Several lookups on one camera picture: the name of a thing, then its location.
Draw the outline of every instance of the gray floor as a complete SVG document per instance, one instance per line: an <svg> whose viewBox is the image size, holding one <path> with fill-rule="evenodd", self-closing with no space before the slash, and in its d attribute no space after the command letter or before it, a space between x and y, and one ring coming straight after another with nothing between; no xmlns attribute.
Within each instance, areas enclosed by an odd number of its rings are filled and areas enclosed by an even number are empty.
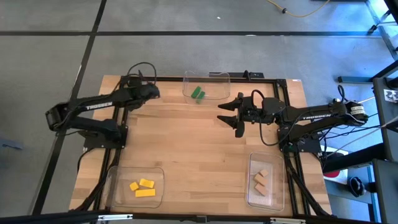
<svg viewBox="0 0 398 224"><path fill-rule="evenodd" d="M278 2L296 14L322 3ZM99 0L0 1L0 30L91 30L99 4ZM312 17L296 19L260 0L250 4L113 0L106 6L100 30L367 31L372 24L363 2L331 2ZM0 37L0 136L24 144L22 151L0 148L0 217L29 213L54 137L44 112L67 100L86 43L86 37ZM97 94L103 75L124 75L141 61L155 64L160 75L250 70L269 78L301 79L307 103L319 105L340 97L337 76L372 76L393 59L380 37L97 37L79 96ZM345 89L353 100L373 94L371 85ZM365 107L368 114L376 112L374 101ZM369 125L377 122L375 116ZM328 145L340 147L353 136ZM356 151L380 141L375 133L347 149ZM67 137L44 212L67 211L82 142L79 136ZM333 213L350 216L336 209Z"/></svg>

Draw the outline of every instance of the wooden table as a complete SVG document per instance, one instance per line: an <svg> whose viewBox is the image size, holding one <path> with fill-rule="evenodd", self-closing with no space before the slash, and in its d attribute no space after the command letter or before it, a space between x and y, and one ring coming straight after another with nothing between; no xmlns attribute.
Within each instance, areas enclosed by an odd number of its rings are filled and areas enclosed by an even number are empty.
<svg viewBox="0 0 398 224"><path fill-rule="evenodd" d="M119 76L106 75L100 94L112 91ZM287 80L292 106L306 106L300 80ZM259 137L257 124L246 124L242 138L216 118L236 112L216 106L188 105L182 95L181 82L157 82L161 98L149 100L129 114L127 145L122 150L119 166L161 167L165 189L158 208L113 207L112 212L170 213L197 215L275 215L289 217L292 208L285 176L285 205L281 212L268 212L249 206L246 202L246 180L249 155L264 151L282 155L278 146L267 147ZM253 89L264 96L274 97L271 84L231 83L233 100L238 92L250 95ZM94 119L111 118L113 108L96 110ZM276 142L277 125L263 125L266 142ZM98 182L104 149L94 149L81 161L70 208L79 206ZM309 153L301 153L305 183L324 210L331 213L319 161ZM296 188L299 211L301 194Z"/></svg>

